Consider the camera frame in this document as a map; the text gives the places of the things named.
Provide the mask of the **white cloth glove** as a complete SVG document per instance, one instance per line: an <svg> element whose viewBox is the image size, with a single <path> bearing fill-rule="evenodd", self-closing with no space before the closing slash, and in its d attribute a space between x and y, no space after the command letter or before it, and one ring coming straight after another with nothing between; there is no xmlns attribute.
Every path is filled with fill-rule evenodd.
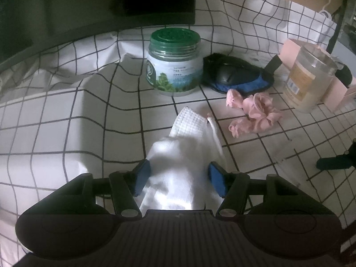
<svg viewBox="0 0 356 267"><path fill-rule="evenodd" d="M209 181L208 166L226 166L215 119L189 107L178 114L168 136L154 142L147 160L151 175L143 188L140 211L212 210L222 199Z"/></svg>

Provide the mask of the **pink fabric scrunchie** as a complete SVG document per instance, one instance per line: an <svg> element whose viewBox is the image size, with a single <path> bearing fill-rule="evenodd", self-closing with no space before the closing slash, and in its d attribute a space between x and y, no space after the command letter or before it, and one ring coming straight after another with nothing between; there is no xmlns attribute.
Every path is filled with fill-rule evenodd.
<svg viewBox="0 0 356 267"><path fill-rule="evenodd" d="M265 92L243 98L237 90L229 89L226 105L232 109L240 109L245 114L245 117L234 119L229 125L234 138L267 131L282 118L282 113L273 104L273 98Z"/></svg>

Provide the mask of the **black white grid tablecloth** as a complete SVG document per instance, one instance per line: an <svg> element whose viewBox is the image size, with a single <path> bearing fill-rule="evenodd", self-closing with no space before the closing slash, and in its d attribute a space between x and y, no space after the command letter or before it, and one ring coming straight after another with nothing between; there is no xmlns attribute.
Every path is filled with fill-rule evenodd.
<svg viewBox="0 0 356 267"><path fill-rule="evenodd" d="M343 154L355 138L355 102L331 112L319 104L301 113L282 96L276 77L269 94L282 112L270 130L234 138L229 125L243 117L224 94L205 86L184 97L157 93L146 80L150 27L66 42L1 73L1 265L24 251L14 226L41 199L82 173L102 178L127 171L168 135L189 107L212 116L230 172L292 179L332 210L343 226L355 221L355 169L319 171L318 158ZM301 137L283 170L274 156Z"/></svg>

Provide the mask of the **clear plastic jar floral label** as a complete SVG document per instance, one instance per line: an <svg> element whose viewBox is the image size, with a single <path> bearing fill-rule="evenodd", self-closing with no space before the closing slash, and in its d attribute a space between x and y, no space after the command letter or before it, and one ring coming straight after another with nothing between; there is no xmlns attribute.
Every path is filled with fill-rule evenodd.
<svg viewBox="0 0 356 267"><path fill-rule="evenodd" d="M317 45L303 45L285 83L284 97L296 110L309 113L326 93L337 71L327 52Z"/></svg>

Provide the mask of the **pink cardboard box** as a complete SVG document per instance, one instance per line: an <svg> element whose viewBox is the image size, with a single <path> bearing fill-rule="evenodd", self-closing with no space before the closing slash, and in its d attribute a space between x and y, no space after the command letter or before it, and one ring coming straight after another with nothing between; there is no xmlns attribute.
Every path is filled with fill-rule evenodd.
<svg viewBox="0 0 356 267"><path fill-rule="evenodd" d="M350 69L319 45L288 39L279 58L290 71L283 95L296 110L309 113L324 103L334 112L355 97L355 77Z"/></svg>

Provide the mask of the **green lid jar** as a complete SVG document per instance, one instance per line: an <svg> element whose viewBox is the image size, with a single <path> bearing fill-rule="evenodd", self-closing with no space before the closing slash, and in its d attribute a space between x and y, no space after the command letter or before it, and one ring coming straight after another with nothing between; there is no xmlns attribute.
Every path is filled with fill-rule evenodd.
<svg viewBox="0 0 356 267"><path fill-rule="evenodd" d="M203 57L200 36L185 28L162 28L152 33L146 80L159 93L182 97L201 83Z"/></svg>

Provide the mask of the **black monitor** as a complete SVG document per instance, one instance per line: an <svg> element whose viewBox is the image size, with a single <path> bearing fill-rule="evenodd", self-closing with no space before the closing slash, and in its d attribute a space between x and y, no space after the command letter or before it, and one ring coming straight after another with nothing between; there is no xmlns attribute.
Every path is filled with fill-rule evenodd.
<svg viewBox="0 0 356 267"><path fill-rule="evenodd" d="M195 7L196 0L1 0L1 69L95 34L194 24Z"/></svg>

